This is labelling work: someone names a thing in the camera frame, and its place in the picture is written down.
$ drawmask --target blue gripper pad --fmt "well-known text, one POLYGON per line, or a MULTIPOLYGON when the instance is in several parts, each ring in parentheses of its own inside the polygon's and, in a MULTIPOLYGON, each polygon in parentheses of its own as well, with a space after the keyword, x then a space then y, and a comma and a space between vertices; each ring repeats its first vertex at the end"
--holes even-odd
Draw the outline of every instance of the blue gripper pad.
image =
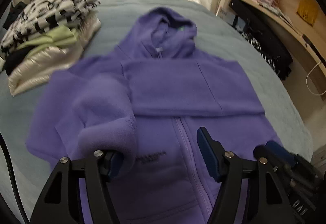
POLYGON ((265 147, 274 153, 279 159, 288 163, 291 167, 296 165, 295 156, 275 141, 268 141, 265 147))
POLYGON ((111 179, 118 176, 122 163, 123 163, 123 154, 118 151, 115 152, 111 160, 111 170, 108 173, 108 176, 111 179))
POLYGON ((206 135, 210 138, 210 140, 213 141, 207 130, 204 127, 201 127, 197 130, 197 144, 200 152, 202 153, 209 175, 213 177, 216 182, 220 183, 222 180, 221 175, 219 174, 218 159, 214 154, 214 151, 211 148, 207 138, 205 137, 205 132, 207 133, 206 135))

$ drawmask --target hood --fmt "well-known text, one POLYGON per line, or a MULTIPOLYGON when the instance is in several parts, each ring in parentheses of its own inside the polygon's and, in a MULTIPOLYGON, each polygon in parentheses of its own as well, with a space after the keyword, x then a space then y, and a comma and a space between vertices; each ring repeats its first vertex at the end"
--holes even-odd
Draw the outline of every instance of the hood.
POLYGON ((186 58, 195 50, 196 35, 192 21, 159 7, 141 16, 118 47, 131 59, 186 58))

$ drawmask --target bed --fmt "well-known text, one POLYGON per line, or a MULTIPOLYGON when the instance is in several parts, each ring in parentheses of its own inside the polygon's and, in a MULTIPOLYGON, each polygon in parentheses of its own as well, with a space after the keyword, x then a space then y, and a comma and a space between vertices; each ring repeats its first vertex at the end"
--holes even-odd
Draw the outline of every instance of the bed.
MULTIPOLYGON (((195 42, 198 48, 240 63, 265 108, 266 117, 285 148, 310 160, 313 152, 312 138, 282 82, 239 33, 199 4, 186 0, 101 0, 97 16, 102 27, 88 45, 84 56, 110 52, 127 34, 137 17, 158 6, 170 7, 195 22, 198 28, 195 42)), ((49 165, 31 155, 25 147, 34 107, 45 86, 13 98, 9 93, 7 75, 4 72, 0 74, 0 131, 11 154, 18 189, 28 217, 50 174, 49 165)), ((0 171, 0 192, 23 223, 2 152, 0 171)))

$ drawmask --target folded clothes pile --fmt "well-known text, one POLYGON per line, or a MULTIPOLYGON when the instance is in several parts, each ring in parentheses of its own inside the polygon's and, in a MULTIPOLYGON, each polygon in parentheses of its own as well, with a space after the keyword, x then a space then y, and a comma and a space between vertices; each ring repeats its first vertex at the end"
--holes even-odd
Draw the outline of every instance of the folded clothes pile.
POLYGON ((53 71, 69 68, 82 55, 101 23, 98 0, 33 0, 0 43, 3 70, 15 96, 47 82, 53 71))

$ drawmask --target wooden shelf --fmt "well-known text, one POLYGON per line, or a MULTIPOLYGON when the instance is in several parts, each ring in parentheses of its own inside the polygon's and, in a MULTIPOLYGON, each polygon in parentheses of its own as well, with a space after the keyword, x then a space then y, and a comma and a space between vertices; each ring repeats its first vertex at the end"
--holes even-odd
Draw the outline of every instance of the wooden shelf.
MULTIPOLYGON (((320 62, 320 59, 318 58, 317 54, 312 50, 312 48, 307 45, 307 43, 304 41, 301 35, 299 35, 295 30, 293 30, 287 23, 285 23, 281 18, 279 18, 277 15, 273 14, 272 12, 268 11, 266 8, 262 7, 261 5, 257 4, 256 2, 252 0, 241 0, 242 2, 245 2, 249 4, 250 6, 256 8, 263 14, 267 15, 269 18, 271 18, 274 22, 279 24, 282 28, 284 28, 288 33, 290 33, 303 47, 307 52, 310 54, 310 56, 314 59, 316 63, 320 62)), ((323 74, 326 76, 326 68, 321 63, 319 64, 319 68, 322 70, 323 74)))
POLYGON ((263 12, 265 15, 269 16, 271 19, 273 19, 275 22, 279 23, 285 30, 287 30, 292 36, 294 36, 302 45, 305 45, 305 41, 302 38, 302 35, 299 35, 293 28, 291 28, 287 23, 285 23, 281 18, 279 18, 277 15, 273 14, 271 11, 267 10, 266 8, 262 7, 261 5, 257 4, 254 1, 251 0, 241 0, 242 2, 245 2, 252 7, 255 7, 260 12, 263 12))
MULTIPOLYGON (((326 16, 318 6, 316 21, 313 26, 306 23, 298 14, 297 9, 301 0, 279 0, 278 7, 288 16, 294 27, 294 30, 277 15, 273 14, 264 7, 251 0, 241 0, 257 11, 256 14, 274 31, 291 54, 299 61, 304 70, 308 73, 316 63, 320 62, 317 54, 304 41, 302 34, 306 35, 314 44, 321 57, 326 59, 326 16)), ((228 9, 230 0, 221 0, 220 7, 228 9)), ((310 78, 316 86, 319 93, 326 90, 326 67, 321 63, 310 74, 310 78)))

